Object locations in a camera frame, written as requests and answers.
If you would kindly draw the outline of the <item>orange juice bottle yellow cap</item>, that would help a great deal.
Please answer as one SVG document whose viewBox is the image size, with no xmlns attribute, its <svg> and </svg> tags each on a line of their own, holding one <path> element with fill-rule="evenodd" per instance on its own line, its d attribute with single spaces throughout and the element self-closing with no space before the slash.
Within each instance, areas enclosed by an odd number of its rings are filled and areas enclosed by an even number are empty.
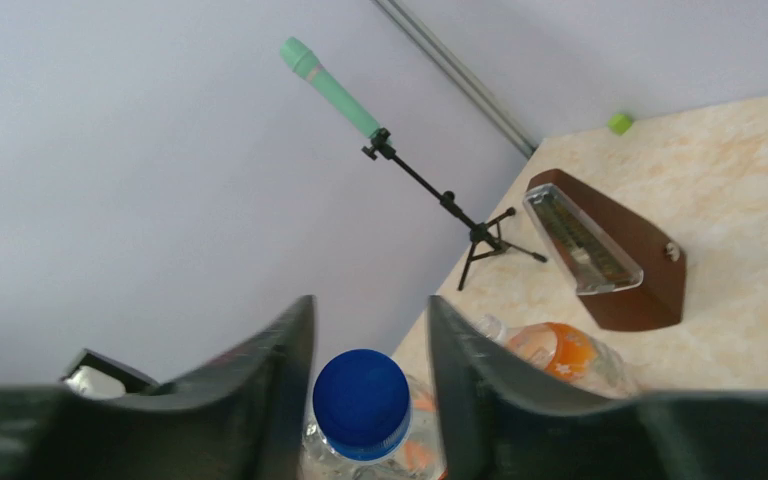
<svg viewBox="0 0 768 480">
<path fill-rule="evenodd" d="M 472 326 L 535 368 L 579 389 L 608 398 L 628 398 L 640 387 L 619 353 L 564 323 L 510 328 L 486 314 Z"/>
</svg>

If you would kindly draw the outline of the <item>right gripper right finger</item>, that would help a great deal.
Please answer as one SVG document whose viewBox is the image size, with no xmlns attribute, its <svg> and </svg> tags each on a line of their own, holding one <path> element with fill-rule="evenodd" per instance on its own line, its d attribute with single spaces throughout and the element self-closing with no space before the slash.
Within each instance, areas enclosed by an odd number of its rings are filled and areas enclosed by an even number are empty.
<svg viewBox="0 0 768 480">
<path fill-rule="evenodd" d="M 516 357 L 440 296 L 426 321 L 452 479 L 768 479 L 768 391 L 604 398 Z"/>
</svg>

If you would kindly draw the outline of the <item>black tripod microphone stand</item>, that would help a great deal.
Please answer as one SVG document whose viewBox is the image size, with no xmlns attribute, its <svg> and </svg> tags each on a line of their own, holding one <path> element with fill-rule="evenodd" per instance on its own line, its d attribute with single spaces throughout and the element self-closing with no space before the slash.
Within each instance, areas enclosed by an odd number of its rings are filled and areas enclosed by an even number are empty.
<svg viewBox="0 0 768 480">
<path fill-rule="evenodd" d="M 376 160 L 379 156 L 382 156 L 383 158 L 394 162 L 436 198 L 439 204 L 450 215 L 469 228 L 470 248 L 457 286 L 458 291 L 464 289 L 473 263 L 502 255 L 511 249 L 527 255 L 537 262 L 548 262 L 546 256 L 527 250 L 524 247 L 511 243 L 503 238 L 501 228 L 502 222 L 505 219 L 516 215 L 516 209 L 514 207 L 507 208 L 501 214 L 493 217 L 487 222 L 476 222 L 472 220 L 456 203 L 456 195 L 453 191 L 447 190 L 440 192 L 398 156 L 396 149 L 391 145 L 390 136 L 391 133 L 386 128 L 376 129 L 370 137 L 370 145 L 364 146 L 362 151 L 372 160 Z"/>
</svg>

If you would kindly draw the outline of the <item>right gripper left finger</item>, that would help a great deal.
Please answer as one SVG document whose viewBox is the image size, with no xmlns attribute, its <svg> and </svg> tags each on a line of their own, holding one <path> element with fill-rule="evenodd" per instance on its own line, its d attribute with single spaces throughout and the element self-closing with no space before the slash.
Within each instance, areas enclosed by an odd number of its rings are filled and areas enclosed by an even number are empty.
<svg viewBox="0 0 768 480">
<path fill-rule="evenodd" d="M 315 346 L 311 295 L 143 394 L 0 386 L 0 479 L 293 479 Z"/>
</svg>

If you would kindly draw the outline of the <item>small green cube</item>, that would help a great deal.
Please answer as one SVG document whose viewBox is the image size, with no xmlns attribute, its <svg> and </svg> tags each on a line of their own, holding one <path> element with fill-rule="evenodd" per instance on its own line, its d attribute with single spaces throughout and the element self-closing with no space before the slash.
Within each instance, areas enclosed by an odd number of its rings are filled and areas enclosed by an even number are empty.
<svg viewBox="0 0 768 480">
<path fill-rule="evenodd" d="M 616 113 L 612 115 L 608 122 L 607 128 L 617 136 L 624 135 L 634 124 L 633 118 L 625 113 Z"/>
</svg>

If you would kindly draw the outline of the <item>blue cap labelled bottle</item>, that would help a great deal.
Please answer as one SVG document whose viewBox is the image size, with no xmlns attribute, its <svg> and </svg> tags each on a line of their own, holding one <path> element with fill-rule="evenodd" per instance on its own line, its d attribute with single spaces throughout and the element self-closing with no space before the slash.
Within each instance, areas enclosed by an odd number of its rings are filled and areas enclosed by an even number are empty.
<svg viewBox="0 0 768 480">
<path fill-rule="evenodd" d="M 411 409 L 406 430 L 391 446 L 354 459 L 335 450 L 307 409 L 302 430 L 299 479 L 445 479 L 436 402 L 427 383 L 408 375 Z"/>
</svg>

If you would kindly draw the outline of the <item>brown wooden metronome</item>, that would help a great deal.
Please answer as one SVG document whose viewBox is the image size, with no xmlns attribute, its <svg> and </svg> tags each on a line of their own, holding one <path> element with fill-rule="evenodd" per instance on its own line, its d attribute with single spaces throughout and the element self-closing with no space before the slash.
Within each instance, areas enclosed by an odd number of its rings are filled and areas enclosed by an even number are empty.
<svg viewBox="0 0 768 480">
<path fill-rule="evenodd" d="M 656 225 L 560 169 L 533 177 L 523 206 L 601 329 L 644 332 L 681 323 L 686 253 Z"/>
</svg>

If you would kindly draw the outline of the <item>mint green microphone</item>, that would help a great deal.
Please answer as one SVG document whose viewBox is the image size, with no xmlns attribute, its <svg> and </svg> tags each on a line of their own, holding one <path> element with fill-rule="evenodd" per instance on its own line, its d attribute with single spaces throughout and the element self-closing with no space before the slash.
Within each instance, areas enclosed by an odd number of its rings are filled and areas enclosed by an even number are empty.
<svg viewBox="0 0 768 480">
<path fill-rule="evenodd" d="M 315 53 L 295 37 L 280 47 L 280 56 L 290 70 L 310 84 L 365 138 L 372 139 L 380 123 L 323 66 Z"/>
</svg>

